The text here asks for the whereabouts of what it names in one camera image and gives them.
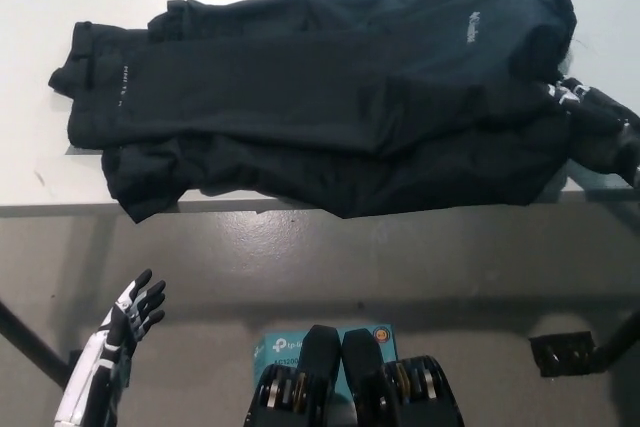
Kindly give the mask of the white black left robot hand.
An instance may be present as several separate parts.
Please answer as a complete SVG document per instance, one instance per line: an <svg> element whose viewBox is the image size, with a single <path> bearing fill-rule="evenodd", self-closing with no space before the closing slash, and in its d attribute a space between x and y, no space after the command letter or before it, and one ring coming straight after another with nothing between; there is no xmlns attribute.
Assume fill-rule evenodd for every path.
<svg viewBox="0 0 640 427"><path fill-rule="evenodd" d="M55 414L56 426L115 426L132 359L151 327L165 316L166 282L150 269L131 281L91 334L71 372Z"/></svg>

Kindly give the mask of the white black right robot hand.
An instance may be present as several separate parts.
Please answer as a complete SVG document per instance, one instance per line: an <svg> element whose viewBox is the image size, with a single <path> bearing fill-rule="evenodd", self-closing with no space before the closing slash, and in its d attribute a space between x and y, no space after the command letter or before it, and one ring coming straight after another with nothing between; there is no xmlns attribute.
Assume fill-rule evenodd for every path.
<svg viewBox="0 0 640 427"><path fill-rule="evenodd" d="M569 157L599 174L639 182L639 117L595 87L573 77L548 86L549 95L569 114Z"/></svg>

